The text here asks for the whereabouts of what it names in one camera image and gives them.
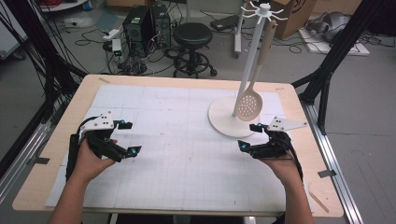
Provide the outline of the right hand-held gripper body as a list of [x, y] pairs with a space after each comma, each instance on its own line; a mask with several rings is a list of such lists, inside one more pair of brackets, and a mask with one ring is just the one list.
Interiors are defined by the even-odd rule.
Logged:
[[291, 139], [287, 131], [300, 129], [307, 126], [306, 121], [297, 121], [274, 117], [266, 132], [269, 141], [264, 144], [250, 146], [248, 153], [254, 159], [278, 158], [293, 149]]

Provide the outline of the white utensil stand with hooks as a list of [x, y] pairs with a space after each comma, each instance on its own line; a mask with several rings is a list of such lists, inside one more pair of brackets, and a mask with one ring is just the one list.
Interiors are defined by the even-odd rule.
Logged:
[[[285, 18], [279, 18], [277, 15], [282, 12], [273, 11], [269, 3], [262, 3], [258, 7], [251, 4], [252, 9], [245, 9], [244, 12], [251, 12], [248, 17], [257, 17], [257, 25], [254, 30], [253, 39], [250, 45], [250, 50], [247, 56], [247, 62], [244, 69], [242, 80], [247, 81], [247, 86], [255, 71], [257, 59], [260, 53], [262, 38], [264, 31], [270, 21], [284, 21]], [[260, 115], [251, 121], [242, 121], [234, 114], [234, 106], [237, 100], [236, 97], [225, 97], [215, 100], [208, 109], [208, 118], [212, 127], [226, 136], [234, 138], [248, 137], [253, 134], [249, 129], [251, 122], [259, 122]]]

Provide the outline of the beige slotted spoon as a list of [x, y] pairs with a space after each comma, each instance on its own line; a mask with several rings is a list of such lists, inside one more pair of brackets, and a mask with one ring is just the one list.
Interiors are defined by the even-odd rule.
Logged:
[[270, 21], [264, 31], [257, 64], [249, 85], [247, 86], [246, 80], [241, 81], [241, 90], [238, 92], [237, 100], [235, 102], [234, 114], [242, 121], [254, 120], [262, 111], [262, 97], [254, 91], [254, 84], [261, 73], [264, 60], [269, 52], [269, 48], [275, 35], [276, 27], [276, 21]]

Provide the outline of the person's right hand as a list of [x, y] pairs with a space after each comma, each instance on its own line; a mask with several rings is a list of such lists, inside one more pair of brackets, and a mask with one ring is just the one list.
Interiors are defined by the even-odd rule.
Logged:
[[290, 152], [278, 158], [266, 158], [261, 161], [270, 167], [285, 188], [297, 188], [303, 184], [296, 160]]

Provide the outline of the person's left hand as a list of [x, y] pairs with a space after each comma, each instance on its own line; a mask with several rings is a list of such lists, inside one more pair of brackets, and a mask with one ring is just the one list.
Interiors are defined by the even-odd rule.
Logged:
[[114, 165], [111, 159], [99, 159], [90, 149], [87, 140], [83, 140], [78, 152], [75, 169], [70, 176], [73, 183], [88, 185], [105, 169]]

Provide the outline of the light wooden table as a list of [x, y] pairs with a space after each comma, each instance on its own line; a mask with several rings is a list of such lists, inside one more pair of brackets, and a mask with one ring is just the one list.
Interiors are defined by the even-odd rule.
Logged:
[[[102, 86], [106, 85], [237, 91], [240, 83], [232, 80], [173, 77], [111, 75], [88, 75], [84, 77], [48, 143], [44, 146], [42, 156], [49, 158], [49, 162], [47, 164], [37, 164], [32, 168], [13, 200], [12, 208], [14, 210], [23, 212], [49, 212], [51, 210], [45, 205], [45, 202], [50, 196], [50, 189], [55, 182], [55, 173], [59, 170], [61, 157], [68, 150], [69, 134], [77, 128], [78, 123], [92, 104], [95, 94]], [[308, 189], [330, 210], [329, 213], [325, 213], [308, 193], [308, 198], [313, 203], [314, 216], [326, 218], [343, 216], [344, 209], [332, 180], [328, 176], [320, 178], [318, 175], [318, 172], [326, 170], [326, 165], [302, 105], [298, 100], [296, 90], [288, 83], [271, 82], [259, 82], [257, 90], [278, 94], [288, 119], [301, 119], [307, 122], [305, 128], [294, 130], [291, 134], [293, 135], [292, 143], [298, 150], [297, 155], [304, 169], [304, 178], [307, 179]]]

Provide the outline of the thin wooden stick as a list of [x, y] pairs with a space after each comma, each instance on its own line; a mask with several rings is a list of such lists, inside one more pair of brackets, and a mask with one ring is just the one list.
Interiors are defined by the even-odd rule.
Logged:
[[308, 190], [308, 193], [325, 213], [330, 212], [329, 208], [310, 189]]

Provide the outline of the white adapter box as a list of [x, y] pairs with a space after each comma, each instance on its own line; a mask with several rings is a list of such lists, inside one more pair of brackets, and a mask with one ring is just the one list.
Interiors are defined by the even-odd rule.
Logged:
[[119, 38], [114, 38], [112, 40], [111, 47], [112, 47], [112, 52], [115, 56], [122, 55], [121, 40]]

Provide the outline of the white power strip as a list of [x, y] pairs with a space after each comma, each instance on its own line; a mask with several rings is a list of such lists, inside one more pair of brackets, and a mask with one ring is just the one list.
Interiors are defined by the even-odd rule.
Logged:
[[103, 36], [104, 41], [110, 41], [112, 40], [118, 33], [120, 32], [120, 29], [113, 29], [110, 32], [108, 32], [106, 35]]

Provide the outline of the black computer tower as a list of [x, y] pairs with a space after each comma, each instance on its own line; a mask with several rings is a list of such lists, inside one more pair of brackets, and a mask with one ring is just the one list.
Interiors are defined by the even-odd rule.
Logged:
[[151, 7], [153, 27], [156, 43], [159, 47], [166, 48], [171, 45], [170, 17], [164, 4]]
[[129, 51], [140, 58], [149, 54], [149, 41], [154, 37], [149, 6], [133, 6], [123, 24]]

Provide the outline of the cardboard box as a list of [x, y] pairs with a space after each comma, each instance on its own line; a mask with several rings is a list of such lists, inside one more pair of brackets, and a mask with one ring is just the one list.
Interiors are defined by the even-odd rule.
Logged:
[[305, 27], [317, 0], [271, 0], [270, 6], [273, 11], [282, 10], [277, 16], [286, 18], [278, 21], [275, 36], [286, 39], [300, 28]]

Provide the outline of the black round stool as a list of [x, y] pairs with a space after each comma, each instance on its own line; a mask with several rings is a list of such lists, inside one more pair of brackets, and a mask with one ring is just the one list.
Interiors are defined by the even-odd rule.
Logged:
[[206, 47], [213, 38], [212, 31], [206, 25], [199, 22], [183, 23], [174, 30], [173, 38], [179, 45], [179, 52], [173, 61], [173, 77], [184, 73], [198, 78], [206, 69], [209, 69], [212, 77], [218, 74], [208, 58], [198, 52], [198, 49]]

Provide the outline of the white round table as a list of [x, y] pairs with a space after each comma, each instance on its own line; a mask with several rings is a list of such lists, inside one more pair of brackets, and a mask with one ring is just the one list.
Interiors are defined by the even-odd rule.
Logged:
[[87, 1], [88, 0], [76, 0], [75, 2], [66, 2], [65, 0], [62, 0], [59, 4], [55, 4], [52, 6], [48, 5], [47, 3], [45, 3], [44, 5], [40, 5], [40, 9], [43, 12], [62, 11], [73, 7], [81, 7]]

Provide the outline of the grey headset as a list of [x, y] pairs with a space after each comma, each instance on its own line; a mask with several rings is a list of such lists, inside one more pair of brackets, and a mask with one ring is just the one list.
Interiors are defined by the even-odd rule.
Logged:
[[319, 17], [309, 20], [305, 28], [307, 31], [321, 35], [326, 42], [331, 43], [345, 29], [349, 21], [350, 17], [341, 12], [324, 12]]

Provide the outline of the aluminium rail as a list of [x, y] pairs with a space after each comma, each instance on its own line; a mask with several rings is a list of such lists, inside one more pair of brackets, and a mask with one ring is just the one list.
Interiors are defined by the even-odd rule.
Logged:
[[358, 206], [351, 194], [344, 173], [333, 151], [328, 135], [318, 126], [318, 112], [313, 105], [302, 104], [306, 118], [316, 138], [319, 151], [326, 165], [328, 177], [337, 192], [337, 196], [344, 209], [349, 224], [364, 224]]
[[28, 166], [29, 160], [44, 146], [50, 130], [50, 124], [38, 124], [35, 129], [27, 134], [27, 140], [21, 143], [21, 150], [18, 152], [15, 160], [0, 178], [0, 204], [6, 199], [23, 170]]

